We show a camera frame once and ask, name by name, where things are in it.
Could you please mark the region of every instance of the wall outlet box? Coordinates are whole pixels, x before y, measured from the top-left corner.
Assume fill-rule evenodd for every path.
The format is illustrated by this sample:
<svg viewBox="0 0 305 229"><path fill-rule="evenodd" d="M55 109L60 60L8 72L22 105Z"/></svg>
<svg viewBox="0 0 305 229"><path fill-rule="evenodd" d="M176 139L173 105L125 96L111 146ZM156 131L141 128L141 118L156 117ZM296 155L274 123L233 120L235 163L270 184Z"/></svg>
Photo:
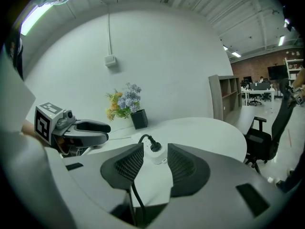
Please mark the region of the wall outlet box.
<svg viewBox="0 0 305 229"><path fill-rule="evenodd" d="M105 65L108 68L112 66L116 66L116 59L113 54L105 57Z"/></svg>

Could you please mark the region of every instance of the flower vase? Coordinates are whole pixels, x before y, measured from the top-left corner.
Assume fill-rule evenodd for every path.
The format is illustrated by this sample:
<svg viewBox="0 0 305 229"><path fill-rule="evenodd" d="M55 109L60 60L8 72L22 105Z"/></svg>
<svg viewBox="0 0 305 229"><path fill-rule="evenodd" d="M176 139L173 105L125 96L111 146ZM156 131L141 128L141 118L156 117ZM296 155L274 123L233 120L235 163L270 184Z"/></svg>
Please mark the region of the flower vase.
<svg viewBox="0 0 305 229"><path fill-rule="evenodd" d="M135 129L145 128L148 125L145 109L130 114Z"/></svg>

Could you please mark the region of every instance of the white wall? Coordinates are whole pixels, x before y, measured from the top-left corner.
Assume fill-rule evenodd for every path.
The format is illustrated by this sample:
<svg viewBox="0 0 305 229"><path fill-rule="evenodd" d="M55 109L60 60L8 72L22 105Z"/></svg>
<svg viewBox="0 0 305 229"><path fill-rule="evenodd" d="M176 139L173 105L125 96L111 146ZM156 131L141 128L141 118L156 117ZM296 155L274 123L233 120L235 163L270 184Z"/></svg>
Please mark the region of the white wall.
<svg viewBox="0 0 305 229"><path fill-rule="evenodd" d="M39 55L26 78L37 97L34 105L51 102L72 109L79 119L109 123L106 92L130 82L142 88L141 107L150 122L213 117L208 77L233 73L204 17L162 4L116 4L110 6L110 34L119 63L113 70L104 66L106 16L73 29ZM32 122L34 108L27 116ZM113 130L131 125L111 123Z"/></svg>

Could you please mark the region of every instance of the office chair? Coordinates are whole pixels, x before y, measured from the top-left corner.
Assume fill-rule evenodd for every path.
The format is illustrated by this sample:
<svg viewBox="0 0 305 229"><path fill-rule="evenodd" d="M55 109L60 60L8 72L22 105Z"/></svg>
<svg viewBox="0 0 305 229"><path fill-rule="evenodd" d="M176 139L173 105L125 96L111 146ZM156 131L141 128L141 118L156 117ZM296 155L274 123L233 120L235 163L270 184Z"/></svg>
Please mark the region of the office chair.
<svg viewBox="0 0 305 229"><path fill-rule="evenodd" d="M261 98L261 100L264 100L266 102L266 100L271 101L271 97L270 97L271 93L263 93L263 96Z"/></svg>
<svg viewBox="0 0 305 229"><path fill-rule="evenodd" d="M250 101L249 104L254 103L255 106L256 106L257 104L261 104L261 105L262 105L262 102L256 100L256 98L257 98L258 96L260 96L260 94L252 94L252 96L253 96L252 98L253 98L254 100Z"/></svg>
<svg viewBox="0 0 305 229"><path fill-rule="evenodd" d="M254 120L259 121L259 130L250 128L248 134L246 135L247 141L247 155L246 155L246 165L252 163L252 168L255 168L256 171L260 174L260 170L257 165L257 160L264 160L266 164L268 160L271 160L275 157L280 142L281 135L285 130L285 127L290 119L295 103L288 106L288 99L290 93L286 90L285 81L281 84L280 89L284 97L280 110L276 116L275 121L272 124L272 135L269 135L266 132L263 132L263 122L267 122L266 119L255 117Z"/></svg>

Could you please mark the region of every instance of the brick wall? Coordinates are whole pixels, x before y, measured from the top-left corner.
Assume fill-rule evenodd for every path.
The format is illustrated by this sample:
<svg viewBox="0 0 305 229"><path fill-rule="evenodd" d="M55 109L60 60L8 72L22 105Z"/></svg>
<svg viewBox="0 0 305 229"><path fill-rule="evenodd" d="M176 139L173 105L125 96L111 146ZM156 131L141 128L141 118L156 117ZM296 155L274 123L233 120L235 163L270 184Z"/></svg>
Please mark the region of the brick wall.
<svg viewBox="0 0 305 229"><path fill-rule="evenodd" d="M262 56L257 56L250 59L241 60L231 64L233 74L238 76L240 81L245 76L251 76L252 81L259 81L260 77L269 78L268 67L285 64L285 58L290 59L303 59L303 49L288 49L277 52L272 52Z"/></svg>

